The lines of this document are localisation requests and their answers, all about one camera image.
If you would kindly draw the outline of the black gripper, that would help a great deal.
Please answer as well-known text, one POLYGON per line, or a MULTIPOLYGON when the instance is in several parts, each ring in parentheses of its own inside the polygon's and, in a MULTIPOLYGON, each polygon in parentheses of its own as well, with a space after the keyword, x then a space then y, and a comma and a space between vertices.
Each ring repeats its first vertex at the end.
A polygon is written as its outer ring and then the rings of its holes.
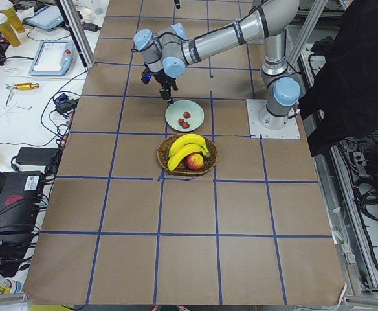
MULTIPOLYGON (((180 0, 174 0, 174 4, 176 9, 181 8, 180 0)), ((173 104, 175 101, 171 96, 170 91, 174 90, 177 91, 178 87, 176 84, 176 78, 169 77, 165 72, 164 69, 161 69, 157 73, 155 73, 156 81, 161 85, 159 89, 159 93, 163 100, 168 100, 168 105, 173 104)))

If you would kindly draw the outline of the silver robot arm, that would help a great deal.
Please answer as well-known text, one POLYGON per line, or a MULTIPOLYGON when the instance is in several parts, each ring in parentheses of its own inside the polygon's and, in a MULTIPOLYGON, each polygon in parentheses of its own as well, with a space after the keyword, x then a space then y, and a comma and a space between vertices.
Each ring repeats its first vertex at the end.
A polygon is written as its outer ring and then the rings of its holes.
POLYGON ((138 31, 131 52, 141 53, 141 80, 154 78, 164 101, 173 103, 176 80, 195 63, 254 40, 262 40, 265 58, 262 77, 282 77, 287 70, 286 27, 299 9, 299 1, 255 1, 249 14, 221 28, 189 38, 180 23, 157 32, 138 31))

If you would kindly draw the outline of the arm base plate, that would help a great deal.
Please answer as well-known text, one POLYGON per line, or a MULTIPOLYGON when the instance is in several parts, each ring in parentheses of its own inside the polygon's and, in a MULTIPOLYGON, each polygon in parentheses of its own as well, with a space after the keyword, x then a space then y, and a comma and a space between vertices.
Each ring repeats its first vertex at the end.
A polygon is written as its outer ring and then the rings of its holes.
POLYGON ((267 100, 246 100, 250 136, 255 139, 300 139, 296 113, 291 107, 283 117, 267 111, 267 100))

